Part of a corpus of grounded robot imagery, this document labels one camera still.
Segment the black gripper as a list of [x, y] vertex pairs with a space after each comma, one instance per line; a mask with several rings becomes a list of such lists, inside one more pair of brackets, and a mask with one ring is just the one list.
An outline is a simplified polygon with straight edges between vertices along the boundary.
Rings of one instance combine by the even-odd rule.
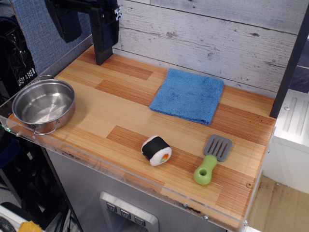
[[96, 64], [101, 65], [118, 43], [121, 7], [116, 0], [46, 0], [48, 13], [60, 35], [72, 42], [82, 34], [78, 13], [91, 17]]

